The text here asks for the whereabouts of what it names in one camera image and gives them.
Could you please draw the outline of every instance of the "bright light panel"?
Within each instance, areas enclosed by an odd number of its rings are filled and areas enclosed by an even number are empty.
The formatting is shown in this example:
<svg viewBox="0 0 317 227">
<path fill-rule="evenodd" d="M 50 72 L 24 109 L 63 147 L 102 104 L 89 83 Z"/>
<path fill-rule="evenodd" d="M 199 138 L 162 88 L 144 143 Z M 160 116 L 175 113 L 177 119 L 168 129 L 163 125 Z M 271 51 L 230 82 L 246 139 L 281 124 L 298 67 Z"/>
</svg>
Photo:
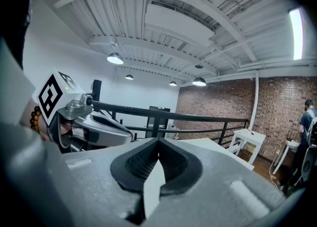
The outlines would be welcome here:
<svg viewBox="0 0 317 227">
<path fill-rule="evenodd" d="M 196 86 L 206 86 L 206 83 L 204 82 L 193 82 L 193 84 Z"/>
<path fill-rule="evenodd" d="M 303 53 L 303 24 L 301 12 L 295 9 L 289 12 L 293 26 L 294 59 L 301 59 Z"/>
<path fill-rule="evenodd" d="M 107 60 L 108 60 L 109 62 L 111 62 L 111 63 L 114 63 L 114 64 L 118 64 L 118 65 L 123 64 L 123 60 L 121 60 L 121 59 L 119 59 L 119 58 L 117 58 L 117 57 L 109 56 L 109 57 L 107 58 Z"/>
</svg>

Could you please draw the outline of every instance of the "black railing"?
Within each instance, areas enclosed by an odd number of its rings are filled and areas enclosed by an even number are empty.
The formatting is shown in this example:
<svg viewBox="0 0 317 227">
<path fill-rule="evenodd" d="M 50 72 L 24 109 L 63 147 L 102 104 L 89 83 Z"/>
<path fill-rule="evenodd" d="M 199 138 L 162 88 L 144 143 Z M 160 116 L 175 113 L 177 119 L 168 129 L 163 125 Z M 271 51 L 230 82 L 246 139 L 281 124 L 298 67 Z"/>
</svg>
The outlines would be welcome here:
<svg viewBox="0 0 317 227">
<path fill-rule="evenodd" d="M 211 140 L 218 140 L 219 145 L 224 145 L 230 142 L 230 141 L 222 142 L 224 138 L 233 136 L 233 134 L 225 135 L 226 131 L 245 128 L 248 122 L 248 120 L 245 118 L 219 118 L 219 117 L 198 116 L 198 115 L 189 115 L 189 114 L 167 113 L 167 112 L 153 111 L 153 110 L 135 108 L 135 107 L 110 105 L 110 104 L 105 104 L 98 101 L 93 101 L 93 105 L 94 105 L 95 111 L 97 112 L 100 112 L 101 110 L 111 112 L 111 117 L 113 119 L 116 118 L 117 113 L 129 114 L 129 115 L 135 115 L 135 116 L 153 117 L 154 118 L 153 128 L 126 126 L 126 128 L 130 130 L 152 132 L 152 137 L 157 137 L 158 132 L 163 132 L 163 133 L 221 132 L 220 137 L 211 138 Z M 223 122 L 224 124 L 223 124 L 223 128 L 219 128 L 219 129 L 168 130 L 168 129 L 159 129 L 159 120 L 161 118 L 182 120 L 182 121 Z M 229 122 L 244 122 L 244 125 L 227 128 Z"/>
</svg>

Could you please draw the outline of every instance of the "dark hair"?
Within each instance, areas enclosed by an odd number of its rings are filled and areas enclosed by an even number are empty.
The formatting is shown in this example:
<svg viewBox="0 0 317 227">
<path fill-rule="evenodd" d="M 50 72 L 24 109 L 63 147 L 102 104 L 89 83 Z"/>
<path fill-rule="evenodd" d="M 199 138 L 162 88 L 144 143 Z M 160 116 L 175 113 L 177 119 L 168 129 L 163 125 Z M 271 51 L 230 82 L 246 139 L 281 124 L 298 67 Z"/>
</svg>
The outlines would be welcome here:
<svg viewBox="0 0 317 227">
<path fill-rule="evenodd" d="M 313 105 L 313 101 L 311 99 L 307 99 L 305 101 L 305 106 L 309 107 L 309 106 L 312 106 Z"/>
</svg>

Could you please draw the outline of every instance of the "backpack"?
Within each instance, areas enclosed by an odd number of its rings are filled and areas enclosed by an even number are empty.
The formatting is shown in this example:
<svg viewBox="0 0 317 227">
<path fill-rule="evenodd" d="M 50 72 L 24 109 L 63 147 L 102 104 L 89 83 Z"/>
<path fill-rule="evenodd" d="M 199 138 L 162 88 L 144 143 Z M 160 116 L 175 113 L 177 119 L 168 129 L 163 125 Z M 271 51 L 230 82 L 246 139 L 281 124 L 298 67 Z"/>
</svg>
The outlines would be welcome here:
<svg viewBox="0 0 317 227">
<path fill-rule="evenodd" d="M 307 130 L 305 128 L 306 140 L 309 145 L 317 144 L 317 117 L 315 117 L 315 114 L 312 110 L 307 110 L 307 112 L 312 117 L 312 121 L 309 128 Z"/>
</svg>

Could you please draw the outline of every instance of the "brick wall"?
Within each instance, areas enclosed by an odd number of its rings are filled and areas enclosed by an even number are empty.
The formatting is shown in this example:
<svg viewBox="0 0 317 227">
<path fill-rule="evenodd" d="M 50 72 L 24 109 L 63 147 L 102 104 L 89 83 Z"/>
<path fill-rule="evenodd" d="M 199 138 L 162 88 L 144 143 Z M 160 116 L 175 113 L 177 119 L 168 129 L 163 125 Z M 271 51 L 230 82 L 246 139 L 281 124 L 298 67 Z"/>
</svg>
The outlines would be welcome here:
<svg viewBox="0 0 317 227">
<path fill-rule="evenodd" d="M 176 112 L 213 117 L 250 119 L 254 104 L 255 80 L 242 79 L 209 83 L 206 87 L 190 86 L 180 88 Z M 179 129 L 217 129 L 223 128 L 223 122 L 175 122 Z M 242 126 L 244 123 L 229 123 L 228 127 Z M 221 132 L 180 134 L 181 139 L 215 138 Z"/>
<path fill-rule="evenodd" d="M 260 155 L 273 160 L 276 150 L 287 133 L 290 130 L 298 130 L 305 99 L 310 98 L 317 105 L 317 77 L 260 78 L 259 86 L 259 104 L 253 130 L 266 135 Z M 254 94 L 255 80 L 250 79 L 210 83 L 203 88 L 185 87 L 179 91 L 176 112 L 250 120 Z M 174 123 L 179 129 L 223 127 L 223 123 L 189 121 Z M 237 125 L 229 123 L 228 127 Z M 180 138 L 212 138 L 220 134 L 221 132 L 180 134 Z M 231 138 L 225 138 L 224 141 L 229 141 Z"/>
</svg>

